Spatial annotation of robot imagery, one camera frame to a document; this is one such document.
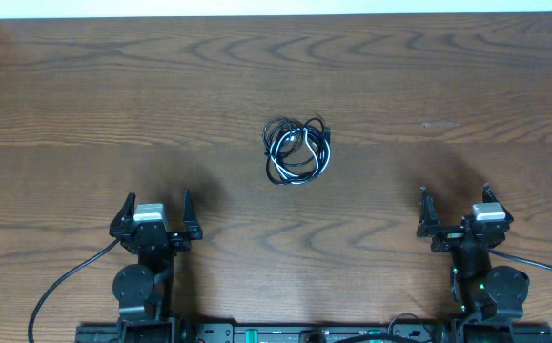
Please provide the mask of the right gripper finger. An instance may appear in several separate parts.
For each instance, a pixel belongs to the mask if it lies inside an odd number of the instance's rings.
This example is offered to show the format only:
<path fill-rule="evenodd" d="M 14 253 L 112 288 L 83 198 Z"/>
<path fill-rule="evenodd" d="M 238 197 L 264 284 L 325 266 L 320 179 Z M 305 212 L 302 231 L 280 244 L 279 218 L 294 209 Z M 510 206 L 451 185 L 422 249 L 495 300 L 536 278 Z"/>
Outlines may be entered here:
<path fill-rule="evenodd" d="M 417 228 L 417 237 L 434 235 L 439 227 L 439 217 L 434 204 L 434 197 L 429 194 L 426 187 L 421 187 L 421 211 Z"/>
<path fill-rule="evenodd" d="M 497 196 L 494 194 L 489 183 L 485 183 L 481 188 L 481 198 L 483 203 L 496 203 L 498 204 L 504 214 L 508 214 L 508 210 L 504 205 L 498 200 Z"/>

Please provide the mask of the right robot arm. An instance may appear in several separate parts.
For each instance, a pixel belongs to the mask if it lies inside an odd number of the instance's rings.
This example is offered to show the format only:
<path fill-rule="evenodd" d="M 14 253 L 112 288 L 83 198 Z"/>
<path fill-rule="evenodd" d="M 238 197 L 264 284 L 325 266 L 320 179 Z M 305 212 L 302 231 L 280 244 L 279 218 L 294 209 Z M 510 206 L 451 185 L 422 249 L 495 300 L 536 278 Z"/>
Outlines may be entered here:
<path fill-rule="evenodd" d="M 462 310 L 435 327 L 434 342 L 513 342 L 513 322 L 523 317 L 529 277 L 490 260 L 490 250 L 505 240 L 514 217 L 489 185 L 482 186 L 481 198 L 459 224 L 443 225 L 434 197 L 421 189 L 417 237 L 431 238 L 432 252 L 451 255 L 451 294 Z"/>

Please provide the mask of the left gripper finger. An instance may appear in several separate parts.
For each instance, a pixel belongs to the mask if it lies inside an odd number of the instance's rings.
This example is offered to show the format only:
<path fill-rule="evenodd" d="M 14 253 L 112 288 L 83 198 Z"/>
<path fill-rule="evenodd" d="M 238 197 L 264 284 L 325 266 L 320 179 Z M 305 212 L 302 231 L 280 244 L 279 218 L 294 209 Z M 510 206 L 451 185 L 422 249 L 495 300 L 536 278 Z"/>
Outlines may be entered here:
<path fill-rule="evenodd" d="M 136 195 L 133 192 L 128 193 L 124 204 L 112 220 L 114 229 L 121 229 L 127 221 L 133 219 L 135 198 Z"/>
<path fill-rule="evenodd" d="M 183 223 L 188 233 L 199 233 L 199 223 L 194 210 L 191 191 L 184 191 Z"/>

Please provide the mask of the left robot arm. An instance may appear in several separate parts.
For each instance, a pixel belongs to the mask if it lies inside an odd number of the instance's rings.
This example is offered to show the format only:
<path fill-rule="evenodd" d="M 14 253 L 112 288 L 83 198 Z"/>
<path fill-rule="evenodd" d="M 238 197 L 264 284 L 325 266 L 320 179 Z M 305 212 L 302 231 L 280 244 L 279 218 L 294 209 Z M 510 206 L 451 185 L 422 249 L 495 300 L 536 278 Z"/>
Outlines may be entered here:
<path fill-rule="evenodd" d="M 112 283 L 118 301 L 118 342 L 194 341 L 192 325 L 170 310 L 174 258 L 203 238 L 189 190 L 184 191 L 182 223 L 183 231 L 170 232 L 165 206 L 136 205 L 132 192 L 112 220 L 110 236 L 137 257 Z"/>

